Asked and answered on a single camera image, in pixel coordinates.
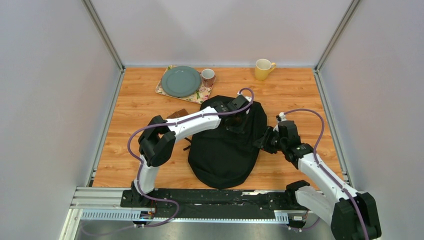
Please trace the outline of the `brown leather wallet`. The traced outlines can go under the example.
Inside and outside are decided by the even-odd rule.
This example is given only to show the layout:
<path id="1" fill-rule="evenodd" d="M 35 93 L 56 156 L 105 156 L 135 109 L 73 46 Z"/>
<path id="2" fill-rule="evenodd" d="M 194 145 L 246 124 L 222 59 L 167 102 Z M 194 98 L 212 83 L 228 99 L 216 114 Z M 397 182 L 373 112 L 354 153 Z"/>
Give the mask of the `brown leather wallet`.
<path id="1" fill-rule="evenodd" d="M 180 117 L 185 117 L 187 115 L 189 115 L 188 111 L 185 108 L 182 108 L 178 111 L 173 112 L 169 116 L 167 116 L 166 119 L 177 119 Z"/>

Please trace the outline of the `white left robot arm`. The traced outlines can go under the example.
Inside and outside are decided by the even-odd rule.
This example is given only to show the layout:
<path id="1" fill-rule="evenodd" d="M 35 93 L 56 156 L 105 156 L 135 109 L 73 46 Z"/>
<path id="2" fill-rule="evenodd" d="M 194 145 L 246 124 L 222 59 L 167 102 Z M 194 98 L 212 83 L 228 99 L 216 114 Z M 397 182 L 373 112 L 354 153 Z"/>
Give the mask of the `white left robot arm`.
<path id="1" fill-rule="evenodd" d="M 148 207 L 153 201 L 155 180 L 160 166 L 170 158 L 174 146 L 181 139 L 217 129 L 227 119 L 249 112 L 255 96 L 245 96 L 240 91 L 229 103 L 214 102 L 198 112 L 177 118 L 153 117 L 150 123 L 136 130 L 127 141 L 128 153 L 139 161 L 133 180 L 133 200 L 138 206 Z"/>

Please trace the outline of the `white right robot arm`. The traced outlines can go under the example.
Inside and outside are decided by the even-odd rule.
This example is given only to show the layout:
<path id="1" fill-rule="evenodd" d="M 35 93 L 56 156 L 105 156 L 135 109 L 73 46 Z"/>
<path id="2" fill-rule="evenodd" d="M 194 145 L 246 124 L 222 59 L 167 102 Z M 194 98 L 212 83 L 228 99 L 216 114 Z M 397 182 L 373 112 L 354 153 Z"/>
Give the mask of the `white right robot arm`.
<path id="1" fill-rule="evenodd" d="M 377 204 L 368 192 L 359 192 L 341 180 L 320 158 L 311 145 L 303 143 L 292 120 L 268 126 L 253 145 L 270 154 L 282 152 L 284 158 L 318 187 L 304 180 L 288 184 L 286 205 L 301 206 L 326 222 L 336 240 L 374 240 L 382 235 Z"/>

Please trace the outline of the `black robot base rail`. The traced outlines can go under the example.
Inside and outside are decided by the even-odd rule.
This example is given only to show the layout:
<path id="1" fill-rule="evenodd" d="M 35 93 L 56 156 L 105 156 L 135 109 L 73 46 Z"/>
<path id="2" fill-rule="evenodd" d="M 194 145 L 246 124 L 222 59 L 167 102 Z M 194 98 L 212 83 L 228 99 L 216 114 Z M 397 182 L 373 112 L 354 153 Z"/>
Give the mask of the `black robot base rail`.
<path id="1" fill-rule="evenodd" d="M 278 216 L 283 213 L 290 221 L 304 222 L 310 212 L 285 191 L 156 188 L 143 196 L 134 184 L 122 192 L 120 206 L 146 208 L 156 220 L 175 216 L 191 220 L 284 222 Z"/>

